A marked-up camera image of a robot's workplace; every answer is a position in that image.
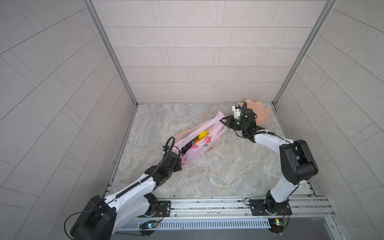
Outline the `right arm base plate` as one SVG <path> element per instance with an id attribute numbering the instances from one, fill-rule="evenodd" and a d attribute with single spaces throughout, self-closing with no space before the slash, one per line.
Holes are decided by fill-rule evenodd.
<path id="1" fill-rule="evenodd" d="M 253 216 L 290 216 L 292 209 L 289 201 L 276 203 L 274 199 L 249 200 Z"/>

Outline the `pink plastic bag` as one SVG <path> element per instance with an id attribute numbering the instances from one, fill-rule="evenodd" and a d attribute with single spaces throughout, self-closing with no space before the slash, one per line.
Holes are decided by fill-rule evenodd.
<path id="1" fill-rule="evenodd" d="M 224 117 L 222 112 L 218 112 L 214 118 L 175 135 L 175 147 L 180 150 L 183 147 L 187 148 L 185 153 L 181 153 L 182 168 L 188 167 L 192 162 L 217 146 L 221 135 L 227 130 L 227 127 L 220 122 Z M 209 135 L 195 144 L 198 135 L 203 131 L 207 131 Z"/>

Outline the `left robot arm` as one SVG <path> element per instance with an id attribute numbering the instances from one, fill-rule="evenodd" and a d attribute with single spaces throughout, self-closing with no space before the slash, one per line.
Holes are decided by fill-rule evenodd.
<path id="1" fill-rule="evenodd" d="M 182 170 L 179 153 L 167 151 L 162 161 L 152 166 L 136 182 L 122 190 L 101 197 L 96 195 L 86 204 L 70 231 L 71 240 L 109 240 L 133 219 L 156 211 L 158 199 L 152 192 L 168 180 L 172 173 Z"/>

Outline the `pink scalloped bowl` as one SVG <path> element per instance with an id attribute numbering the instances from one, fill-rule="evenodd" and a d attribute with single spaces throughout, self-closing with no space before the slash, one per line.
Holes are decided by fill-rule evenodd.
<path id="1" fill-rule="evenodd" d="M 271 119 L 271 110 L 265 107 L 261 101 L 254 102 L 250 99 L 246 99 L 245 102 L 247 103 L 247 109 L 251 109 L 255 113 L 253 118 L 257 125 L 262 125 Z"/>

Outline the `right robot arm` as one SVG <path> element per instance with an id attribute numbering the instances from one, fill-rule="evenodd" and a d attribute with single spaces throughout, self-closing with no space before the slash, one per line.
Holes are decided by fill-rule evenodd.
<path id="1" fill-rule="evenodd" d="M 283 176 L 278 183 L 266 193 L 261 203 L 253 203 L 252 207 L 269 215 L 280 213 L 291 214 L 289 197 L 301 182 L 310 180 L 319 170 L 309 145 L 304 140 L 291 140 L 278 136 L 276 133 L 257 125 L 257 115 L 249 109 L 247 103 L 232 107 L 234 114 L 220 120 L 227 128 L 242 134 L 240 138 L 263 145 L 278 153 Z"/>

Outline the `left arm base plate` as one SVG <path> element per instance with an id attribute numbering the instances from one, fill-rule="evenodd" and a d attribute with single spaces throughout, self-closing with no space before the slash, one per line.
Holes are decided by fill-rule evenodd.
<path id="1" fill-rule="evenodd" d="M 171 211 L 171 201 L 157 201 L 150 203 L 149 209 L 144 214 L 147 218 L 169 217 Z"/>

